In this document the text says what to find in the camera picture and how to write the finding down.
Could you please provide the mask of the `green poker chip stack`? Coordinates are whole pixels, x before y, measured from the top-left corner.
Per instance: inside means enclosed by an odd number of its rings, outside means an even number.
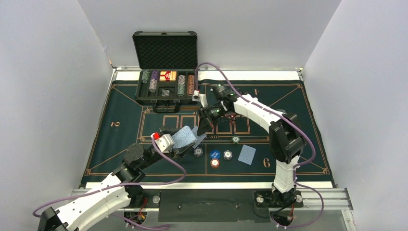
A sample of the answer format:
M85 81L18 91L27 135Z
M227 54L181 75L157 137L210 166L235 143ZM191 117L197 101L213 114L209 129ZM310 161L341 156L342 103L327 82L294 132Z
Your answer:
M231 141L235 144L238 144L240 142L240 137L239 136L232 136Z

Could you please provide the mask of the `orange chip stack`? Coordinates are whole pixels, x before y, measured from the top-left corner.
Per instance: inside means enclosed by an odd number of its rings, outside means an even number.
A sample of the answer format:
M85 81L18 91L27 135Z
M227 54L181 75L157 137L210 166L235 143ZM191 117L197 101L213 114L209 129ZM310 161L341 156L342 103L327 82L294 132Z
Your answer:
M212 168L218 168L220 166L220 160L217 158L214 158L210 161L210 166Z

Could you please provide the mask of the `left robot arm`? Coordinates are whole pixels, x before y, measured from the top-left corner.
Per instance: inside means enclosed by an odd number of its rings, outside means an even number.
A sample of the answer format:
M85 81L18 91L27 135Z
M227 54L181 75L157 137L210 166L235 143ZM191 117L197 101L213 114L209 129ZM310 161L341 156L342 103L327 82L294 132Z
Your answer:
M52 202L42 205L44 211L33 215L40 218L40 231L87 231L113 212L127 206L137 207L143 202L143 169L161 159L172 163L185 178L187 172L174 158L181 158L197 142L197 127L167 128L151 135L152 145L148 148L139 143L131 144L119 167L113 170L87 193L68 197L67 203L53 208Z

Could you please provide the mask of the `blue playing card deck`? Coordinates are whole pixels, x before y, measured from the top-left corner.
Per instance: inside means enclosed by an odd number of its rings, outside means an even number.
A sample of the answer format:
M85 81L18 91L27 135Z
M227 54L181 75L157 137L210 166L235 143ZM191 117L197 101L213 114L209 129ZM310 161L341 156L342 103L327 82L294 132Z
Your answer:
M172 139L174 141L173 148L180 149L186 146L195 144L197 138L189 126L182 127L179 131L173 134Z

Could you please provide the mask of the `blue small blind button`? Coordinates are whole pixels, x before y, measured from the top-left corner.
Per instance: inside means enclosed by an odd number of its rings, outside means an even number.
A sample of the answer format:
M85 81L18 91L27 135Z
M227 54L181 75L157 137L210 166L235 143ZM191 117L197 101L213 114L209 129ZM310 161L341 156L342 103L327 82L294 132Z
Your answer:
M221 152L218 150L212 150L210 152L211 159L219 159L221 157Z

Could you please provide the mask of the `single blue playing card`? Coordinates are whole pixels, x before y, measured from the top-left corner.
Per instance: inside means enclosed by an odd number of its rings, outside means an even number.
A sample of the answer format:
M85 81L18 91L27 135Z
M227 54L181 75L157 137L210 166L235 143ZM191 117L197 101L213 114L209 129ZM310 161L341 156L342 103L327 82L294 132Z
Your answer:
M238 161L251 165L256 153L256 148L250 147L248 145L243 145L241 152L238 157Z

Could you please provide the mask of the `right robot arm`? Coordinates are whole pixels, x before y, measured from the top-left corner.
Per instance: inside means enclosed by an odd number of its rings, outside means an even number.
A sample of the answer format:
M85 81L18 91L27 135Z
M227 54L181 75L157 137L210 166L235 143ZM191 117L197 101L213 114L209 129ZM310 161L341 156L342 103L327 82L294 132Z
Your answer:
M216 104L209 105L205 94L195 90L192 100L201 103L198 110L198 135L209 132L227 114L244 116L263 128L269 135L270 152L276 160L276 173L272 183L272 202L277 207L289 207L297 196L295 172L306 140L296 126L296 114L286 114L262 104L256 97L234 88L218 84L211 89Z

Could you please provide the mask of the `blue chip stack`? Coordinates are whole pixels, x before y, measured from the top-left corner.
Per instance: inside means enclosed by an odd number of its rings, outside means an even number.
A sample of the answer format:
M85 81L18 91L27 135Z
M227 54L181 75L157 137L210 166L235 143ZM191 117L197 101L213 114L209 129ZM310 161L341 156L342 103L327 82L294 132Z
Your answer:
M233 157L232 152L229 151L229 150L226 150L226 151L223 153L223 157L224 157L224 159L227 160L227 161L231 160L232 157Z
M204 153L204 151L200 147L197 147L197 148L194 149L194 156L195 157L200 157L200 156L203 155L203 153Z

